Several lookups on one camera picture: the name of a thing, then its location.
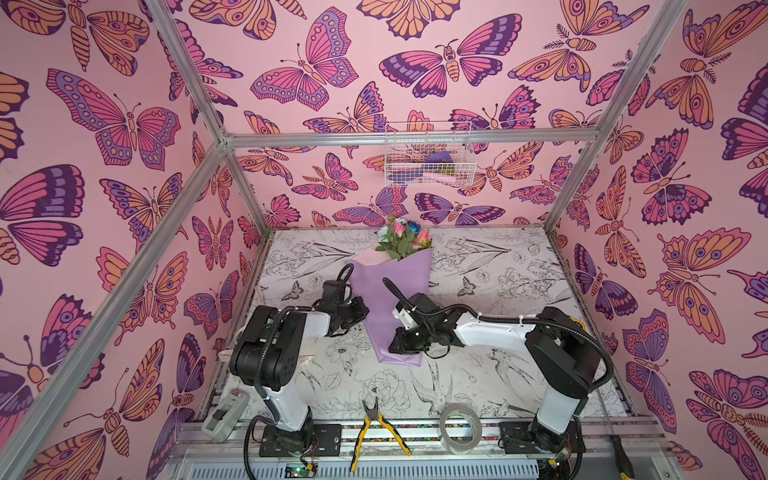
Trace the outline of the purple pink wrapping paper sheet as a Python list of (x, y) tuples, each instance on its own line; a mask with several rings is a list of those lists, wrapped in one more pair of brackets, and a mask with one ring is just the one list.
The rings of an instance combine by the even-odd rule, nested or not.
[(398, 299), (383, 284), (389, 278), (398, 289), (410, 297), (427, 293), (431, 271), (432, 249), (413, 253), (402, 260), (391, 258), (385, 252), (369, 248), (351, 260), (354, 266), (350, 284), (355, 296), (360, 296), (369, 309), (364, 326), (373, 352), (380, 364), (420, 367), (421, 355), (401, 355), (389, 352), (396, 329), (402, 326), (393, 310)]

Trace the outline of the pink orange fake rose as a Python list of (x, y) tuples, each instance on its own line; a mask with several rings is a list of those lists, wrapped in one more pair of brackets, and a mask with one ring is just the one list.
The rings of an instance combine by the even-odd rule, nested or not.
[(412, 252), (420, 252), (432, 247), (432, 238), (427, 229), (421, 229), (412, 242)]

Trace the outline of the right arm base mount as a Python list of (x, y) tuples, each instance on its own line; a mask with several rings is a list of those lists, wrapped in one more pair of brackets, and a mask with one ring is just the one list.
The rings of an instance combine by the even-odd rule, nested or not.
[(576, 419), (572, 419), (561, 434), (539, 425), (535, 419), (500, 422), (499, 431), (498, 446), (506, 454), (568, 456), (586, 452), (582, 427)]

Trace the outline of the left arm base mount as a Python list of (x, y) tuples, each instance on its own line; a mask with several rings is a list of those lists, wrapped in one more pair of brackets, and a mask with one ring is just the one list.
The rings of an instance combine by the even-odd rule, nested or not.
[(338, 457), (341, 450), (342, 425), (316, 424), (309, 429), (288, 432), (267, 426), (260, 442), (259, 456), (268, 457)]

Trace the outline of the cream ribbon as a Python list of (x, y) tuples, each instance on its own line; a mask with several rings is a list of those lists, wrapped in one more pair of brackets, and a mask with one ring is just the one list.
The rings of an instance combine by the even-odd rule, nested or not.
[(236, 347), (235, 344), (228, 345), (226, 348), (223, 348), (222, 350), (218, 351), (217, 352), (218, 361), (224, 364), (228, 364), (234, 356), (235, 347)]

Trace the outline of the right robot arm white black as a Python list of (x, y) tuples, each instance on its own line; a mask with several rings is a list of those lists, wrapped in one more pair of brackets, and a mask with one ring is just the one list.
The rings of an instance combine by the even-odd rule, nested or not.
[(580, 322), (553, 306), (517, 317), (489, 316), (465, 304), (441, 307), (423, 293), (406, 297), (388, 278), (382, 283), (397, 299), (393, 316), (401, 322), (390, 353), (416, 355), (436, 345), (446, 350), (478, 346), (526, 353), (547, 388), (518, 441), (552, 453), (576, 445), (566, 438), (568, 428), (576, 423), (589, 395), (614, 374), (610, 354)]

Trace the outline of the white fake rose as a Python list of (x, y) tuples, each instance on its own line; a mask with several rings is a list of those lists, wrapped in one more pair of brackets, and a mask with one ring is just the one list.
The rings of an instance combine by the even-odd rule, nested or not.
[(375, 248), (376, 251), (386, 252), (392, 258), (399, 257), (397, 251), (398, 237), (392, 224), (382, 226), (377, 232), (377, 239), (378, 246)]

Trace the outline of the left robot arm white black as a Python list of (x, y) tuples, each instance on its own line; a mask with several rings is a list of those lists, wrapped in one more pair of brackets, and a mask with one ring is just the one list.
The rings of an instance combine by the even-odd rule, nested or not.
[(343, 336), (369, 313), (362, 297), (353, 293), (353, 272), (351, 263), (342, 267), (310, 306), (256, 306), (236, 338), (229, 373), (258, 393), (282, 432), (304, 433), (313, 424), (311, 408), (293, 382), (303, 343)]

